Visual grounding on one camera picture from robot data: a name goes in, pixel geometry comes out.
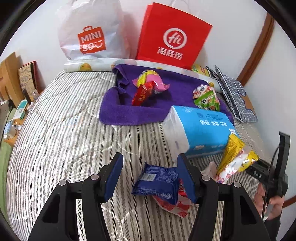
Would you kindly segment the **person's right hand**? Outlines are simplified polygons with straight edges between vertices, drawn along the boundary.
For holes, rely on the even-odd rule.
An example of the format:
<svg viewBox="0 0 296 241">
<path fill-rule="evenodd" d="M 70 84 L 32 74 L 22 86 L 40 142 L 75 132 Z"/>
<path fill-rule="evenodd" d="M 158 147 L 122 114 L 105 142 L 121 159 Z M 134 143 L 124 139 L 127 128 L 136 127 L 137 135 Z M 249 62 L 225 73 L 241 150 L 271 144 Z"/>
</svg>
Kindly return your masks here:
<svg viewBox="0 0 296 241">
<path fill-rule="evenodd" d="M 260 215 L 262 215 L 264 197 L 265 197 L 265 188 L 261 183 L 259 183 L 257 187 L 257 191 L 254 195 L 254 205 Z M 270 214 L 268 215 L 267 220 L 272 220 L 281 215 L 284 201 L 285 201 L 284 196 L 282 197 L 274 196 L 270 198 L 269 204 L 273 205 L 273 209 L 270 211 Z"/>
</svg>

